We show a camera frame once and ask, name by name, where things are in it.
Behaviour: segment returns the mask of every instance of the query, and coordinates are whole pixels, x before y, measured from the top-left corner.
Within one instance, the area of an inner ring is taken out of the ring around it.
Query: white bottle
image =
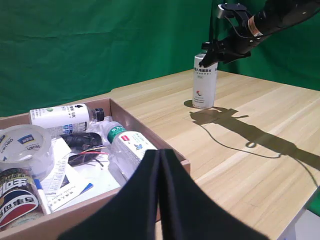
[[[85,104],[54,106],[29,111],[30,124],[47,129],[52,138],[84,132],[91,123],[105,119],[102,108],[90,109]]]
[[[202,52],[194,57],[192,105],[198,109],[212,108],[215,102],[218,63],[209,67],[199,66],[206,55],[207,46],[206,42],[203,43]]]
[[[146,150],[157,148],[140,132],[127,131],[119,122],[104,125],[104,137],[111,143],[110,161],[129,179],[143,159]]]

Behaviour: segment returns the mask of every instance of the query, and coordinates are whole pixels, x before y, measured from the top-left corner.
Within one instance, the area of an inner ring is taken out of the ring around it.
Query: red logo
[[[123,139],[123,141],[129,141],[129,138],[126,135],[122,136],[121,138]]]
[[[0,205],[0,228],[30,213],[39,206],[38,199],[23,189],[8,192],[2,197]]]

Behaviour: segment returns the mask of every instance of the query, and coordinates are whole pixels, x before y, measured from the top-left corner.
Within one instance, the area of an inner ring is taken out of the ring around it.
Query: blue label
[[[72,134],[74,131],[74,126],[72,124],[64,125],[62,127],[63,134]]]
[[[134,146],[136,147],[137,150],[142,149],[142,144],[139,144],[139,145],[136,145],[136,144],[135,144]]]
[[[2,135],[0,136],[0,143],[2,142],[2,140],[6,137],[6,135]]]
[[[21,144],[26,144],[28,142],[34,141],[34,137],[32,136],[32,134],[29,134],[27,136],[23,136],[22,138],[18,139],[18,142]]]

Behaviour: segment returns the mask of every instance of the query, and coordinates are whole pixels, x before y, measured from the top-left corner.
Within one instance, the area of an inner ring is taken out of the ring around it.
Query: can label
[[[0,173],[0,229],[9,229],[44,216],[33,179],[22,168]]]
[[[194,58],[192,105],[199,109],[213,107],[216,95],[217,67],[215,63],[209,67],[199,67],[203,58]]]

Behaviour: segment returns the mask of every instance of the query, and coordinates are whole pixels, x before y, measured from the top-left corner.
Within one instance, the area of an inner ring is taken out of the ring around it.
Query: wood grain surface
[[[190,161],[212,200],[276,240],[320,183],[320,92],[219,71],[200,110],[192,86],[189,70],[90,99],[114,99]]]

